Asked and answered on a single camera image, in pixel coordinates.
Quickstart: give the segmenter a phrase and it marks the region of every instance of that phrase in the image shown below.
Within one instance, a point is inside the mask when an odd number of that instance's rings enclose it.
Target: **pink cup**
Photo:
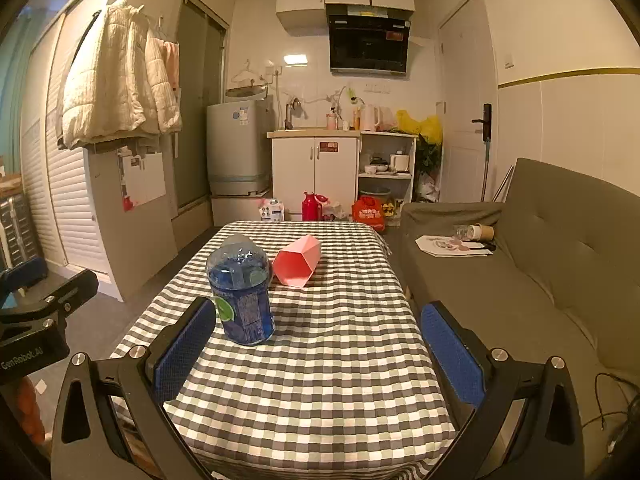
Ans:
[[[283,285],[303,288],[316,270],[322,251],[320,242],[305,235],[282,248],[273,261],[273,273]]]

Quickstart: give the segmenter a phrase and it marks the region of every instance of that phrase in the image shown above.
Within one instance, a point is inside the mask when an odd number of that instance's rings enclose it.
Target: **sofa cushion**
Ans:
[[[599,361],[638,382],[640,197],[584,174],[518,159],[497,242],[572,317]]]
[[[584,423],[597,416],[594,377],[607,369],[574,320],[556,309],[548,294],[500,249],[491,256],[435,258],[417,247],[415,239],[423,234],[429,233],[418,222],[403,223],[402,270],[418,306],[440,300],[487,348],[504,348],[515,359],[544,363],[561,356],[572,378],[580,419]],[[626,399],[613,380],[601,377],[598,392],[605,412],[626,409]],[[588,472],[606,453],[613,425],[608,428],[603,432],[594,422],[583,432]]]

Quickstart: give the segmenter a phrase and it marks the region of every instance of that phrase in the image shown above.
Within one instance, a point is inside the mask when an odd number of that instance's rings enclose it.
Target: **metal screw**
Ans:
[[[506,361],[509,358],[509,354],[502,348],[494,348],[491,350],[491,357],[496,361]]]
[[[558,370],[562,370],[562,368],[564,368],[564,359],[558,356],[552,357],[551,364],[553,365],[554,368],[557,368]]]
[[[74,366],[79,366],[84,363],[85,358],[86,356],[82,352],[80,352],[71,358],[71,362],[74,364]]]
[[[142,345],[134,346],[131,350],[129,350],[129,355],[134,359],[142,357],[146,352],[146,347]]]

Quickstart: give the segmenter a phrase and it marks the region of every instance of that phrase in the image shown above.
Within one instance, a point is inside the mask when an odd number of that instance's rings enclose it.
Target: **red thermos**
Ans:
[[[322,205],[313,193],[305,191],[305,199],[302,201],[302,219],[319,220],[322,212]]]

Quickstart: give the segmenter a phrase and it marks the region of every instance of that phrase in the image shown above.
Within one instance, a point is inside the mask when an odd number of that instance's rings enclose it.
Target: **checkered tablecloth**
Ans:
[[[269,289],[275,323],[243,347],[220,322],[164,408],[203,464],[234,480],[418,479],[455,436],[431,361],[387,259],[355,222],[236,222],[172,279],[116,348],[148,345],[196,296],[212,296],[207,256],[248,235],[273,259],[312,234],[322,258],[302,290]]]

